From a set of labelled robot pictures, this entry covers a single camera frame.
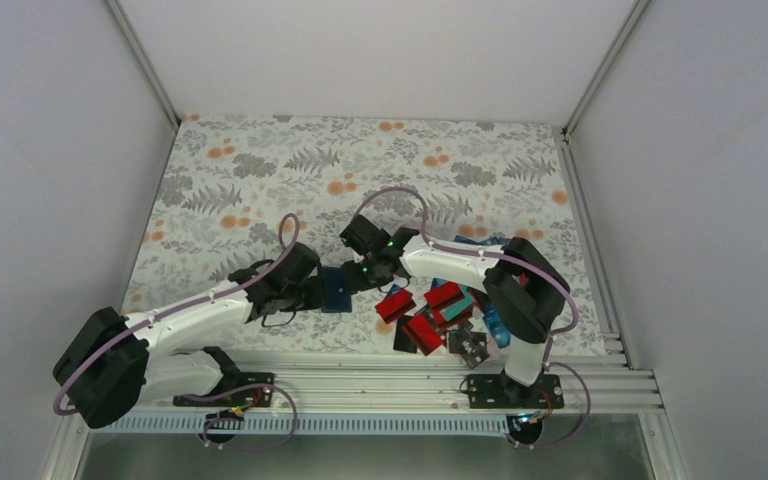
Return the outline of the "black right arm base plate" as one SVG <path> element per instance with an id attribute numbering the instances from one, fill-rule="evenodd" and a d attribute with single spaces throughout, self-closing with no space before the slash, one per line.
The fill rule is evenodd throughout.
<path id="1" fill-rule="evenodd" d="M 503 374 L 471 374 L 459 386 L 472 409 L 560 409 L 565 406 L 560 378 L 542 374 L 523 386 Z"/>

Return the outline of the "dark blue card holder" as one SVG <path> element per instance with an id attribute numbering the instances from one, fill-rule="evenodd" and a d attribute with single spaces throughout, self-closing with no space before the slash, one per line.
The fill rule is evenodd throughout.
<path id="1" fill-rule="evenodd" d="M 351 294 L 345 289 L 346 279 L 340 268 L 324 267 L 322 270 L 324 285 L 321 311 L 328 314 L 351 313 Z"/>

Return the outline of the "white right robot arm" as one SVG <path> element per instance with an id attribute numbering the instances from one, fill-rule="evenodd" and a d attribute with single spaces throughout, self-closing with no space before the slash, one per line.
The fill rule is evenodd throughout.
<path id="1" fill-rule="evenodd" d="M 347 227 L 339 238 L 357 256 L 343 265 L 352 293 L 395 277 L 416 277 L 439 278 L 485 294 L 511 334 L 501 382 L 504 399 L 525 407 L 538 397 L 552 327 L 565 309 L 574 321 L 579 312 L 568 283 L 529 241 L 514 238 L 505 245 L 483 246 L 442 241 L 407 227 L 389 234 L 376 226 Z"/>

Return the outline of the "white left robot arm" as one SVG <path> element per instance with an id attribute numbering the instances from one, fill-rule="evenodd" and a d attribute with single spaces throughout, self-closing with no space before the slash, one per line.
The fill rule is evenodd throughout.
<path id="1" fill-rule="evenodd" d="M 229 360 L 206 345 L 217 332 L 278 312 L 317 309 L 323 286 L 319 255 L 292 243 L 274 260 L 239 269 L 209 290 L 159 309 L 90 315 L 55 363 L 53 411 L 108 426 L 134 406 L 194 395 L 230 402 L 238 377 Z"/>

